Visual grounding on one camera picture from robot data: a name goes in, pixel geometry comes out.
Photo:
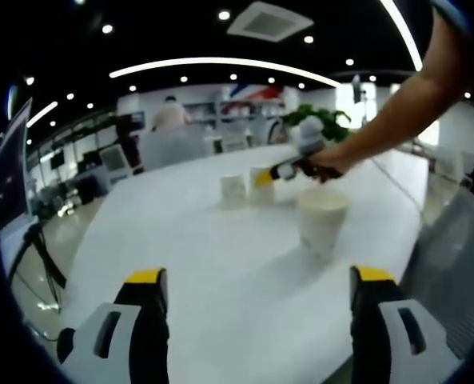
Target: white table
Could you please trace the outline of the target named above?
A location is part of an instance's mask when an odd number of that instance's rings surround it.
[[[67,286],[64,326],[112,302],[134,270],[169,271],[172,383],[313,383],[352,353],[349,267],[400,278],[420,215],[370,161],[329,185],[353,204],[337,261],[321,268],[299,247],[295,197],[312,181],[277,182],[277,204],[223,211],[219,177],[292,154],[270,146],[170,166],[119,182],[86,231]],[[423,206],[426,160],[378,158]]]

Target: curved light strip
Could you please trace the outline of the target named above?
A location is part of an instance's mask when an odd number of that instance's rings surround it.
[[[396,7],[396,4],[393,0],[380,0],[382,6],[388,11],[389,16],[393,20],[396,25],[396,28],[400,32],[402,38],[404,39],[405,46],[407,46],[407,50],[411,55],[412,64],[414,64],[414,68],[416,70],[421,70],[423,66],[423,62],[421,61],[420,52],[418,52],[418,48],[416,47],[416,43],[412,38],[411,31],[407,27],[407,23],[405,22],[402,14]]]
[[[14,103],[14,94],[16,92],[16,87],[11,86],[10,91],[7,94],[7,119],[11,121],[13,118],[13,103]]]
[[[283,66],[281,64],[274,64],[273,62],[262,62],[260,60],[250,60],[247,58],[173,58],[170,60],[161,60],[160,62],[147,62],[139,64],[138,66],[129,66],[122,70],[115,70],[109,76],[111,78],[118,78],[126,74],[133,74],[142,70],[152,70],[155,68],[163,68],[165,66],[184,66],[187,64],[230,64],[234,66],[255,66],[258,68],[265,68],[267,70],[280,70],[289,74],[296,74],[304,78],[311,78],[316,82],[323,82],[328,86],[340,86],[339,82],[308,72],[307,70],[299,70],[292,66]]]
[[[48,106],[37,112],[29,121],[27,122],[27,128],[30,128],[33,126],[37,120],[48,114],[53,108],[58,106],[58,102],[51,102]]]

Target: paper cup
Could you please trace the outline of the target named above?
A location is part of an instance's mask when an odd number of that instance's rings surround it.
[[[301,244],[323,262],[333,256],[349,205],[348,197],[325,186],[306,190],[297,199]]]
[[[224,208],[242,208],[247,204],[244,176],[236,174],[221,178],[221,205]]]
[[[275,201],[276,194],[273,182],[264,186],[254,186],[258,175],[268,169],[269,167],[265,166],[255,166],[251,168],[251,172],[249,174],[249,202],[251,202],[252,204],[266,205],[272,204]]]

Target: green leaves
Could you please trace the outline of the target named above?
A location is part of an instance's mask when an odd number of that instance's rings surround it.
[[[349,130],[343,126],[340,126],[337,121],[340,116],[344,116],[350,121],[350,117],[342,110],[331,111],[326,110],[325,108],[314,110],[311,104],[301,104],[296,111],[284,116],[283,120],[287,126],[293,127],[297,126],[308,116],[316,116],[321,120],[322,124],[324,125],[322,134],[328,140],[342,142],[349,136]]]

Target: hand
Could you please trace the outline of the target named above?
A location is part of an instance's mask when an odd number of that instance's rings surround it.
[[[309,158],[320,182],[327,182],[332,177],[325,168],[334,168],[341,174],[346,174],[355,162],[346,156],[340,146],[321,150]]]

